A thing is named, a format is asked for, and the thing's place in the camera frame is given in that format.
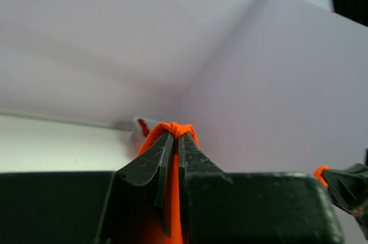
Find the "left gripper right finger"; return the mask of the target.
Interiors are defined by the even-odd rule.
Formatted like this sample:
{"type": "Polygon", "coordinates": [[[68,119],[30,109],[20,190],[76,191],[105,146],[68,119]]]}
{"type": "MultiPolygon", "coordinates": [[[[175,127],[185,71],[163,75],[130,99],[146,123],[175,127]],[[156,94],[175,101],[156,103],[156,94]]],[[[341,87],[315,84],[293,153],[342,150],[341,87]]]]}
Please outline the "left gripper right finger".
{"type": "Polygon", "coordinates": [[[189,188],[186,181],[190,174],[219,176],[232,183],[232,179],[213,163],[196,144],[191,133],[184,133],[178,138],[178,178],[181,233],[184,243],[189,240],[189,188]]]}

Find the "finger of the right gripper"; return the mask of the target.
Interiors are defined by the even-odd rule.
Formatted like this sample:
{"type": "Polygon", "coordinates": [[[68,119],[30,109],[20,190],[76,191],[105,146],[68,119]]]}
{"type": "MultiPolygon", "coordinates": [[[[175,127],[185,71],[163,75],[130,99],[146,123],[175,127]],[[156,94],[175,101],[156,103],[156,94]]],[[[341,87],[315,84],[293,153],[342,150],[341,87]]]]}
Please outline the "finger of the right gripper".
{"type": "Polygon", "coordinates": [[[355,218],[367,215],[367,166],[361,163],[344,170],[325,169],[321,174],[327,183],[332,203],[355,218]]]}

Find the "orange t shirt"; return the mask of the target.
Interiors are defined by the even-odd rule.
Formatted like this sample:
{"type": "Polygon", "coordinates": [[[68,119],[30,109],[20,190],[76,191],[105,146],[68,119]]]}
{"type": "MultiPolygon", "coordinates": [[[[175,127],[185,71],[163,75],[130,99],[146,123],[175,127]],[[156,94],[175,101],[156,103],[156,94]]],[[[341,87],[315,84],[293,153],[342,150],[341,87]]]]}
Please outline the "orange t shirt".
{"type": "MultiPolygon", "coordinates": [[[[180,125],[178,123],[159,123],[152,130],[150,130],[149,134],[146,136],[146,139],[140,150],[138,152],[138,156],[145,153],[158,139],[158,137],[164,131],[170,132],[175,140],[185,133],[190,133],[196,146],[200,148],[197,134],[195,132],[194,127],[191,124],[180,125]]],[[[174,149],[174,166],[172,168],[172,172],[170,173],[170,194],[171,194],[171,236],[165,237],[165,243],[171,244],[183,244],[182,230],[181,230],[181,221],[180,221],[180,205],[179,205],[179,157],[177,149],[174,149]]]]}

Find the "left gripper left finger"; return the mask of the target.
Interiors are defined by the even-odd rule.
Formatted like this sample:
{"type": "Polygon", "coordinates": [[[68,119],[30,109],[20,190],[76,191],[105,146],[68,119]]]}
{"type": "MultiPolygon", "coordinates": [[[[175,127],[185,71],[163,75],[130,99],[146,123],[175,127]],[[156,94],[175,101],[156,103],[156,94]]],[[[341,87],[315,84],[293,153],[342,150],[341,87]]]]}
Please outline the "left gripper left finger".
{"type": "Polygon", "coordinates": [[[171,235],[173,153],[174,137],[164,131],[147,151],[116,172],[116,238],[164,238],[171,235]]]}

